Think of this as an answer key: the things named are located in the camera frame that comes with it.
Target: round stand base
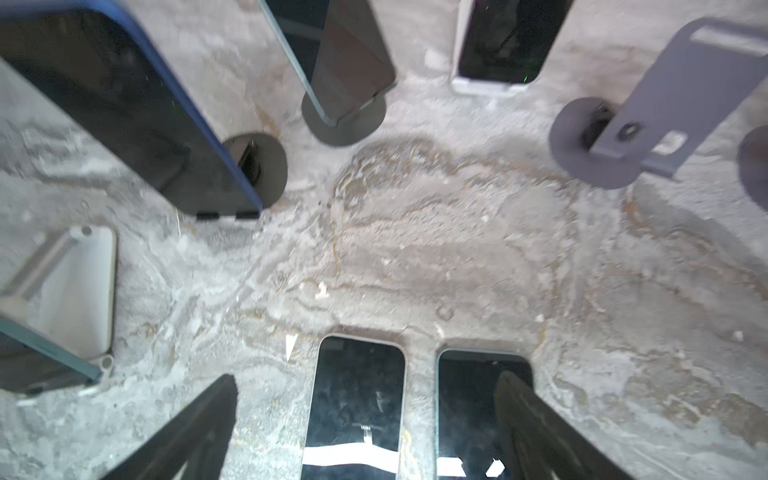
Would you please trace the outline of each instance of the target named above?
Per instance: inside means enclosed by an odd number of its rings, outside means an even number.
[[[315,105],[306,94],[301,101],[301,113],[306,126],[318,140],[332,147],[346,147],[356,144],[379,128],[386,115],[386,101],[384,95],[376,95],[370,104],[357,114],[343,118],[335,127],[320,118]]]
[[[600,98],[579,98],[565,105],[549,131],[552,157],[573,177],[613,190],[633,183],[643,172],[639,162],[590,153],[613,114]]]
[[[288,160],[283,145],[271,135],[248,133],[223,143],[259,194],[264,208],[272,207],[286,189]]]
[[[768,210],[768,125],[755,128],[744,137],[737,160],[746,194]]]

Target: stand hole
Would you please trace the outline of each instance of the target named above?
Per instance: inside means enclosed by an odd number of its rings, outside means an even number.
[[[723,50],[735,51],[736,53],[743,53],[754,57],[764,57],[768,55],[768,41],[765,41],[762,38],[738,35],[712,27],[699,28],[690,36],[690,40],[702,45],[719,47]]]
[[[672,155],[676,151],[680,150],[680,147],[685,145],[688,140],[688,135],[681,131],[671,130],[664,135],[659,143],[651,149],[652,152],[659,155]]]

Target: phone screen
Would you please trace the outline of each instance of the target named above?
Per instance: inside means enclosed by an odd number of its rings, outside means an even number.
[[[315,108],[336,124],[395,83],[367,0],[261,0]]]
[[[516,355],[451,349],[437,368],[438,478],[521,480],[502,461],[494,392],[502,372],[533,388],[531,365]]]
[[[0,57],[184,213],[259,211],[213,132],[115,20],[84,9],[2,18]]]
[[[406,358],[339,336],[320,343],[302,480],[394,480]]]
[[[475,0],[458,73],[524,84],[536,79],[572,0]]]

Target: marble surface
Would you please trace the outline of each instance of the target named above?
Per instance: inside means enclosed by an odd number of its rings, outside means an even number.
[[[682,25],[768,28],[764,0],[577,0],[516,98],[448,86],[456,0],[374,0],[399,70],[370,138],[319,144],[256,0],[129,7],[220,137],[277,136],[284,197],[197,223],[0,65],[0,278],[73,223],[118,232],[114,375],[91,396],[0,396],[0,478],[98,478],[221,373],[237,378],[222,478],[299,478],[320,339],[408,357],[400,478],[434,478],[435,355],[527,356],[537,393],[637,478],[765,478],[768,214],[740,139],[763,84],[680,170],[605,192],[549,157],[562,106],[621,102]],[[298,339],[286,361],[286,335]]]

